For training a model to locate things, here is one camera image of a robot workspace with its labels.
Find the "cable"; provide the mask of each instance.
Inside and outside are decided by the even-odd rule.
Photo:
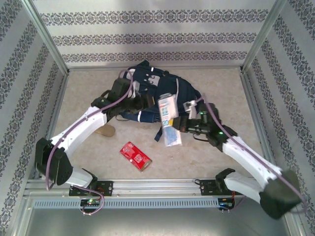
[[[97,213],[99,210],[101,210],[101,209],[103,208],[104,203],[105,203],[105,199],[104,199],[104,195],[103,195],[103,194],[101,194],[100,192],[97,192],[97,191],[95,191],[95,190],[91,190],[91,189],[84,188],[84,187],[80,187],[80,186],[76,186],[76,185],[74,185],[73,187],[79,188],[79,189],[81,189],[81,190],[85,190],[85,191],[88,191],[88,192],[91,192],[91,193],[98,194],[98,195],[100,196],[100,198],[101,198],[101,204],[100,204],[99,207],[98,207],[97,209],[95,209],[95,211],[93,211],[93,212],[86,213],[86,212],[84,211],[84,208],[86,207],[86,205],[84,205],[83,208],[82,208],[82,210],[80,210],[84,215],[93,215],[93,214]]]
[[[229,210],[229,211],[234,211],[236,208],[238,208],[241,204],[243,204],[244,200],[245,200],[246,196],[242,197],[242,199],[240,200],[240,202],[235,206],[233,207],[232,209],[229,209],[227,207],[224,207],[224,206],[220,206],[220,208],[223,208],[225,210]]]
[[[196,135],[198,136],[198,135],[200,135],[200,134],[194,133],[194,134],[192,134],[192,137],[193,137],[194,139],[198,140],[198,141],[208,142],[207,139],[199,139],[199,138],[196,138]]]
[[[132,76],[132,74],[130,73],[129,70],[123,70],[123,71],[121,71],[121,72],[119,73],[118,78],[120,78],[120,75],[122,74],[122,72],[125,73],[126,71],[127,71],[127,73],[129,73],[129,75],[130,75],[130,85],[129,85],[129,88],[128,88],[127,92],[126,92],[120,99],[118,99],[117,101],[115,101],[115,102],[109,104],[108,106],[103,107],[103,108],[101,108],[101,109],[99,109],[99,110],[97,110],[97,111],[95,111],[95,112],[92,112],[91,114],[89,114],[89,115],[87,115],[86,117],[84,117],[84,118],[82,118],[81,120],[79,120],[79,121],[78,121],[77,123],[75,123],[72,127],[70,127],[70,128],[65,132],[65,134],[64,134],[64,135],[57,141],[57,143],[54,145],[53,149],[51,150],[51,152],[50,152],[50,154],[49,154],[48,160],[47,160],[47,167],[46,167],[46,173],[45,173],[45,176],[46,176],[46,189],[47,189],[47,191],[51,190],[52,187],[54,186],[54,183],[52,183],[52,184],[49,186],[49,170],[50,170],[51,160],[52,160],[52,158],[53,158],[53,156],[54,156],[54,153],[55,153],[56,149],[58,148],[58,146],[60,145],[60,143],[62,143],[62,142],[64,141],[64,139],[68,136],[68,134],[70,134],[78,125],[80,125],[81,123],[83,123],[84,121],[86,121],[87,119],[89,119],[90,117],[96,115],[97,113],[100,113],[100,112],[102,112],[102,111],[104,111],[104,110],[107,110],[107,109],[109,109],[109,108],[111,108],[111,107],[117,105],[118,103],[120,103],[122,100],[124,100],[124,99],[128,96],[129,92],[131,91],[132,83],[133,83],[133,76]],[[79,186],[74,186],[74,187],[80,188],[80,189],[83,189],[83,190],[86,190],[86,191],[89,191],[89,192],[94,192],[94,193],[96,193],[96,194],[100,194],[99,192],[94,191],[94,190],[91,190],[91,189],[87,189],[87,188],[83,188],[83,187],[79,187]]]
[[[223,126],[220,124],[220,122],[218,121],[218,119],[216,118],[212,108],[210,107],[209,103],[207,102],[207,97],[205,94],[202,95],[202,98],[207,106],[207,109],[209,111],[209,113],[212,116],[212,119],[215,121],[215,123],[217,124],[217,126],[229,137],[229,139],[231,139],[237,146],[239,146],[240,148],[244,149],[249,155],[251,155],[256,161],[258,161],[263,167],[265,167],[266,169],[268,169],[271,173],[273,173],[277,178],[279,178],[283,183],[285,183],[301,200],[302,203],[304,205],[304,209],[300,210],[300,211],[294,211],[294,212],[290,212],[290,213],[294,213],[294,214],[300,214],[303,212],[306,212],[308,204],[306,202],[306,200],[304,199],[304,197],[302,196],[302,194],[291,184],[289,183],[285,178],[283,178],[281,175],[279,175],[276,171],[274,171],[272,168],[270,168],[266,163],[264,163],[262,160],[260,160],[253,152],[251,152],[250,150],[248,150],[245,146],[243,146],[242,144],[240,144],[238,141],[236,141],[224,128]]]
[[[198,99],[196,100],[196,103],[200,102],[202,99],[203,99],[202,97],[198,98]]]
[[[235,192],[232,191],[232,199],[233,199],[233,203],[235,203]]]

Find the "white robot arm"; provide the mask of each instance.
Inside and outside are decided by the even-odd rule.
[[[195,139],[197,139],[195,135],[206,135],[207,139],[204,141],[208,141],[212,146],[232,157],[253,176],[248,178],[228,168],[216,175],[215,188],[220,191],[235,191],[255,200],[269,216],[275,219],[299,204],[300,196],[281,179],[300,191],[296,173],[291,170],[283,171],[280,167],[271,164],[246,145],[234,130],[221,125],[229,134],[228,137],[210,115],[207,105],[213,111],[212,115],[217,118],[217,122],[221,124],[218,110],[214,104],[209,103],[200,106],[200,119],[177,117],[173,120],[173,127],[181,132],[193,133]]]
[[[122,97],[122,95],[128,91],[129,86],[129,79],[116,79],[112,89],[96,98],[91,103],[88,110],[69,128],[50,140],[44,138],[40,139],[36,143],[34,163],[36,169],[45,175],[48,157],[53,148],[57,145],[53,153],[53,158],[51,159],[48,178],[56,185],[69,183],[78,187],[94,190],[97,184],[97,178],[87,170],[72,167],[69,158],[87,137],[119,113],[137,113],[154,105],[152,96],[139,95],[137,93],[139,84],[133,82],[132,89],[127,98],[109,109],[102,110],[102,108],[107,107],[109,104],[112,104]]]

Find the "red snack box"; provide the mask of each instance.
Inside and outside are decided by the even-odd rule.
[[[152,160],[132,142],[126,143],[120,150],[120,153],[140,171],[143,171],[152,162]]]

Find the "ventilation slot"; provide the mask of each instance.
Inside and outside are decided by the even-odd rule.
[[[79,199],[36,200],[34,208],[78,208]],[[219,207],[217,198],[201,199],[117,199],[105,200],[104,208],[201,208]]]

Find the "white wall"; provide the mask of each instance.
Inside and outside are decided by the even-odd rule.
[[[67,65],[241,65],[275,0],[34,0]]]
[[[0,236],[10,229],[63,75],[18,0],[0,0]]]
[[[315,1],[284,6],[248,71],[274,158],[295,170],[315,235]]]

